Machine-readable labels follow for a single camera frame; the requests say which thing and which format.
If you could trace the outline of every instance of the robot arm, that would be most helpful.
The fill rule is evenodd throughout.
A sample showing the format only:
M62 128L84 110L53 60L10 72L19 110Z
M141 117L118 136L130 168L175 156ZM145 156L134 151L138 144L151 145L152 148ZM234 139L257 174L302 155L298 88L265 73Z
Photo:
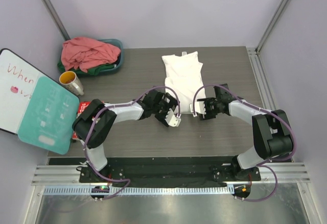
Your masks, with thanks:
M277 119L263 111L248 107L236 100L225 90L215 86L216 97L198 99L195 103L195 112L200 120L215 118L218 113L238 117L252 125L254 146L246 152L235 156L232 161L234 173L237 175L243 170L255 167L267 159L290 153L293 150L293 141L290 132ZM271 111L287 124L286 113L283 110Z
M151 90L136 103L104 104L95 99L73 123L73 130L82 139L82 143L84 143L90 130L92 119L101 109L109 106L113 106L113 108L105 110L100 115L86 147L87 155L97 171L102 170L107 165L103 142L113 124L126 120L145 119L152 114L155 114L155 117L166 127L177 127L181 121L173 112L177 107L177 100L168 93L164 94L157 90Z

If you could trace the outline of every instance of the white cloth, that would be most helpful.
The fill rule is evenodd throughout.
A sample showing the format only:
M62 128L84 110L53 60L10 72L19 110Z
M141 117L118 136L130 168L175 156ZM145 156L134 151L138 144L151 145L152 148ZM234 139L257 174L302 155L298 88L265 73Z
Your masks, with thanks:
M203 86L201 69L203 63L198 60L198 52L184 56L162 56L166 66L165 86L172 88L178 95L181 113L191 113L190 104L193 103L195 92ZM205 98L205 91L202 89L196 99Z

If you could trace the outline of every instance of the green cloth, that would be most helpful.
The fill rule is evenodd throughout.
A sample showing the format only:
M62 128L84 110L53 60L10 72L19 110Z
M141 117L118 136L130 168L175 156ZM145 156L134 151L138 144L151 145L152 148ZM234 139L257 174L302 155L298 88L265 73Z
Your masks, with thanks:
M59 60L58 64L57 64L59 70L63 73L65 72L65 67L63 66L61 60ZM100 66L97 66L97 67L93 67L93 68L90 68L87 70L87 72L83 72L82 70L80 70L79 68L78 69L74 69L74 68L71 68L70 71L73 71L77 74L77 76L79 74L82 74L82 75L85 75L85 76L97 76L99 75L99 73L103 70L108 70L108 69L112 69L114 68L115 65L114 64L103 64L103 65L100 65Z

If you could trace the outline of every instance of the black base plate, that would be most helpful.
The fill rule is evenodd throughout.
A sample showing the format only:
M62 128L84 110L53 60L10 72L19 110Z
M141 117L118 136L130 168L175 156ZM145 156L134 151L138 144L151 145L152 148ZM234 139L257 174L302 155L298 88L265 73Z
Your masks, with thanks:
M219 187L223 182L248 181L249 177L236 179L230 171L232 157L168 157L168 158L108 158L104 175L112 179L131 180L129 187L149 188L192 188ZM49 161L50 165L61 164L59 158ZM71 158L70 164L85 162L85 159ZM79 167L81 183L103 182L90 167ZM251 170L252 181L260 181L258 168Z

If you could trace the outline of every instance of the red object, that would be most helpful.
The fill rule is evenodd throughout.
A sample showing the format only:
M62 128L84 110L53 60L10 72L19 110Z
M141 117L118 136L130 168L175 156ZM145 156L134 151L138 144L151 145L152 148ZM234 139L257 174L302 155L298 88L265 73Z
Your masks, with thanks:
M87 72L89 68L117 61L121 50L104 42L86 37L67 40L62 45L61 62L68 71L80 68Z
M80 116L80 114L82 112L84 112L85 108L87 108L87 106L90 104L91 102L81 102L80 103L80 106L78 107L78 110L77 110L77 117ZM73 135L72 135L72 139L74 140L80 140L77 135L76 135L76 132L74 131Z

